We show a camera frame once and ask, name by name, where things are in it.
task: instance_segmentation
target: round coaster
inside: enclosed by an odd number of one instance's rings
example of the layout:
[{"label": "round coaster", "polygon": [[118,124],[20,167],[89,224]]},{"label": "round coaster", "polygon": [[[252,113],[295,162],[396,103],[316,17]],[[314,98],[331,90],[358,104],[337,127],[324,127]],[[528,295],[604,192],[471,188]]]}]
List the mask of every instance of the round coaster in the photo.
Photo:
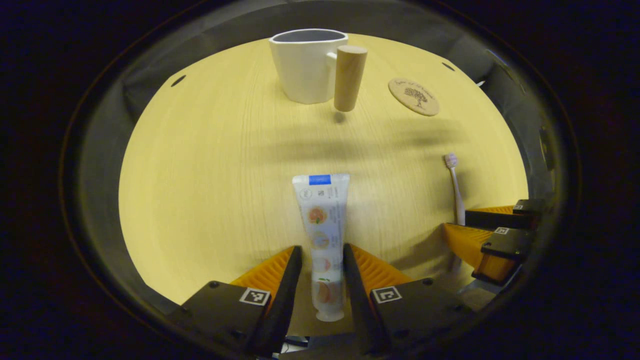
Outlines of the round coaster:
[{"label": "round coaster", "polygon": [[438,99],[415,81],[405,78],[391,79],[389,91],[402,105],[418,114],[433,116],[440,112]]}]

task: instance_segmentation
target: light wood surface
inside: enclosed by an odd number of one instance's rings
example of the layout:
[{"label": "light wood surface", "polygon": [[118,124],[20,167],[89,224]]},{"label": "light wood surface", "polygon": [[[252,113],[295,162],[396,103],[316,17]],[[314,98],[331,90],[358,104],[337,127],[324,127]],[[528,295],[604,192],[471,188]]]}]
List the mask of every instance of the light wood surface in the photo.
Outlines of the light wood surface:
[{"label": "light wood surface", "polygon": [[[291,178],[349,173],[346,241],[420,279],[451,288],[451,251],[440,224],[454,220],[442,156],[455,152],[468,208],[526,199],[518,148],[498,110],[451,62],[399,42],[349,34],[369,51],[355,109],[304,105],[278,84],[268,41],[214,54],[167,79],[140,117],[120,174],[120,221],[136,268],[181,304],[210,280],[230,282],[291,245],[302,245],[289,334],[353,330],[349,304],[316,320],[310,259]],[[452,71],[442,63],[455,69]],[[186,77],[171,86],[181,76]],[[429,89],[440,113],[425,117],[389,92],[403,77]]]},{"label": "light wood surface", "polygon": [[335,65],[335,92],[333,106],[336,110],[351,111],[356,106],[367,49],[353,45],[338,46]]}]

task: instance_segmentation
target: tree illustration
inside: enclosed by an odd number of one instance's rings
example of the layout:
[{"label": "tree illustration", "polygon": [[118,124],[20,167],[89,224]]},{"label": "tree illustration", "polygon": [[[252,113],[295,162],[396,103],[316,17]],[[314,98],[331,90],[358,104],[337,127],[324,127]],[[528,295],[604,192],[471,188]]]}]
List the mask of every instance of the tree illustration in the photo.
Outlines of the tree illustration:
[{"label": "tree illustration", "polygon": [[424,96],[424,94],[422,92],[420,92],[419,90],[416,89],[412,89],[412,88],[406,88],[404,90],[404,93],[406,95],[409,95],[410,97],[414,97],[416,100],[418,100],[418,107],[421,108],[422,106],[420,104],[422,104],[422,102],[427,102],[427,98]]}]

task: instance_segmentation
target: dark background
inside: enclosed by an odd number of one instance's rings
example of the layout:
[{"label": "dark background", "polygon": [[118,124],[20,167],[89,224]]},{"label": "dark background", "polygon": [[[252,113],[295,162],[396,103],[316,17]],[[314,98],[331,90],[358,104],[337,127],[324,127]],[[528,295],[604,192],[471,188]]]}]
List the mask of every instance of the dark background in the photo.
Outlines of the dark background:
[{"label": "dark background", "polygon": [[[67,240],[56,183],[62,138],[84,90],[126,47],[195,3],[2,5],[4,355],[198,356],[138,323],[96,285]],[[577,232],[556,242],[544,263],[544,283],[517,299],[521,311],[495,319],[489,351],[631,354],[633,332],[625,319],[637,314],[631,214],[637,209],[632,119],[639,93],[638,9],[632,3],[446,2],[510,44],[549,81],[573,124],[583,170]],[[205,2],[186,16],[218,5]],[[456,355],[482,354],[465,344]]]}]

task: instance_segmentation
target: toothbrush head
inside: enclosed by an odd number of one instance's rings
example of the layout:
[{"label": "toothbrush head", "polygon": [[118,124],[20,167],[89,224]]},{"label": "toothbrush head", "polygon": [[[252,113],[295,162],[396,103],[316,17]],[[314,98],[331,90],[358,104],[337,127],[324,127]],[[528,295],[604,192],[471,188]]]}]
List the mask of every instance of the toothbrush head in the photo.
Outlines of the toothbrush head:
[{"label": "toothbrush head", "polygon": [[450,152],[449,154],[446,154],[444,156],[444,162],[445,164],[447,164],[448,168],[453,168],[453,167],[456,167],[456,165],[458,165],[458,158],[453,152]]}]

